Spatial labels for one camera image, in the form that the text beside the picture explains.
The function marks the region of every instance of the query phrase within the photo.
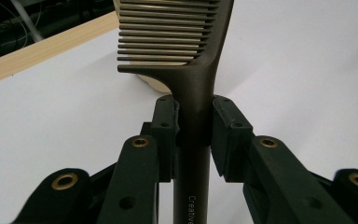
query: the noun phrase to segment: white backdrop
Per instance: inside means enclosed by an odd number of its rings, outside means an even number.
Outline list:
[[[160,96],[117,72],[117,31],[0,81],[0,223],[49,174],[117,160]],[[358,168],[358,0],[237,0],[216,80],[255,134],[280,138],[314,173]],[[252,223],[240,184],[211,166],[209,223]],[[160,223],[172,222],[172,184]]]

